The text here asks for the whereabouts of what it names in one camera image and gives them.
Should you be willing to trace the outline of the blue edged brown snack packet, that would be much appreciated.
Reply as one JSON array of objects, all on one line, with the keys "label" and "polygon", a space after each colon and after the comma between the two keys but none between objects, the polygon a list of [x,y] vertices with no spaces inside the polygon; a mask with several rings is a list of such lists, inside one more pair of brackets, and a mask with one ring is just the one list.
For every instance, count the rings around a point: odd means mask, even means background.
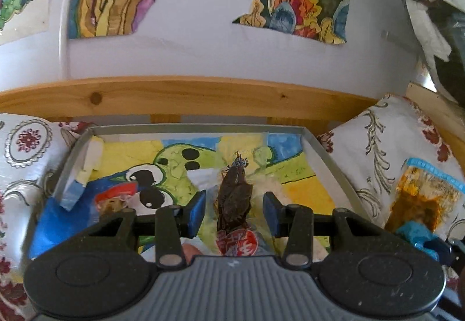
[{"label": "blue edged brown snack packet", "polygon": [[445,236],[463,204],[464,181],[412,157],[404,162],[393,187],[384,228],[394,232],[412,221]]}]

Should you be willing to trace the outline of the dark brown meat snack packet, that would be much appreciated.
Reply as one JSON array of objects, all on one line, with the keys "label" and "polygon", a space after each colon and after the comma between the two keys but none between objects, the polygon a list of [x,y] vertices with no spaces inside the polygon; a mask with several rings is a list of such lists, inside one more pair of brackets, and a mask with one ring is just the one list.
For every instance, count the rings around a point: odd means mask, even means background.
[{"label": "dark brown meat snack packet", "polygon": [[223,256],[253,256],[259,247],[248,225],[253,184],[246,180],[248,159],[237,152],[233,162],[222,172],[215,200],[217,213],[216,245]]}]

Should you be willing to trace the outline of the meatball snack packet red top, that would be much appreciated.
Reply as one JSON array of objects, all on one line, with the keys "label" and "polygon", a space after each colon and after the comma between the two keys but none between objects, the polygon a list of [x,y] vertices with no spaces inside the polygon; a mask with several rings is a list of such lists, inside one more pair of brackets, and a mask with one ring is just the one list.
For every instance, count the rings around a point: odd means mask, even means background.
[{"label": "meatball snack packet red top", "polygon": [[137,182],[124,182],[99,193],[94,204],[100,216],[119,212],[127,206],[127,201],[136,194]]}]

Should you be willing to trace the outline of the grey tray with cartoon drawing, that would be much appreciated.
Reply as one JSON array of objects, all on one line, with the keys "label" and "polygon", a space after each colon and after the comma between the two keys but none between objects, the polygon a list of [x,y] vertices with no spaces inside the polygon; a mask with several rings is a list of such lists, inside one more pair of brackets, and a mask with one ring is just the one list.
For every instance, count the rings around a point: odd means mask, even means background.
[{"label": "grey tray with cartoon drawing", "polygon": [[101,126],[72,147],[51,199],[35,228],[28,255],[37,258],[97,223],[94,198],[109,188],[137,182],[138,190],[122,210],[153,215],[172,204],[185,205],[207,192],[206,214],[192,243],[204,255],[221,255],[216,245],[215,200],[222,172],[237,152],[248,159],[246,180],[253,184],[247,222],[259,247],[254,255],[284,250],[262,213],[266,192],[281,203],[301,204],[328,215],[336,208],[362,212],[348,180],[308,131],[267,126]]}]

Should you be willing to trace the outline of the floral silver bed cover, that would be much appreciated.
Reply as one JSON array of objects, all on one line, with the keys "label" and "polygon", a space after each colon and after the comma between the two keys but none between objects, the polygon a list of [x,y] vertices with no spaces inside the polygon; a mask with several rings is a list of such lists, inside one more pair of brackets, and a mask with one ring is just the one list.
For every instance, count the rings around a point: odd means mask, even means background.
[{"label": "floral silver bed cover", "polygon": [[47,201],[85,122],[1,113],[2,289],[23,320],[445,320],[444,266],[384,228],[404,162],[420,158],[464,181],[434,122],[388,94],[355,118],[314,136],[348,180],[362,212],[314,212],[310,267],[284,252],[196,256],[155,263],[155,214],[122,210],[28,255]]}]

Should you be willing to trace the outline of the clear bag of clothes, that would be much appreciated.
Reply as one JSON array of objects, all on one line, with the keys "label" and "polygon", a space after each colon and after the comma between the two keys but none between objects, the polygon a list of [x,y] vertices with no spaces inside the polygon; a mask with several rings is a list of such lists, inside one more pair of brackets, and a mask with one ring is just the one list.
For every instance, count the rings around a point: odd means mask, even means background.
[{"label": "clear bag of clothes", "polygon": [[437,91],[464,105],[464,0],[403,0]]}]

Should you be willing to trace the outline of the white wall pipe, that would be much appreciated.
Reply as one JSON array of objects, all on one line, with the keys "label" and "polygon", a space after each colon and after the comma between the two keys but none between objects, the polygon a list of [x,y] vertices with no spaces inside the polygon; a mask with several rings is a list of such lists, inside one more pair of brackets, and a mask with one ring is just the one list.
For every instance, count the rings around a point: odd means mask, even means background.
[{"label": "white wall pipe", "polygon": [[58,78],[60,81],[69,79],[69,56],[68,56],[68,28],[69,9],[71,0],[62,0],[60,11],[60,22],[58,31]]}]

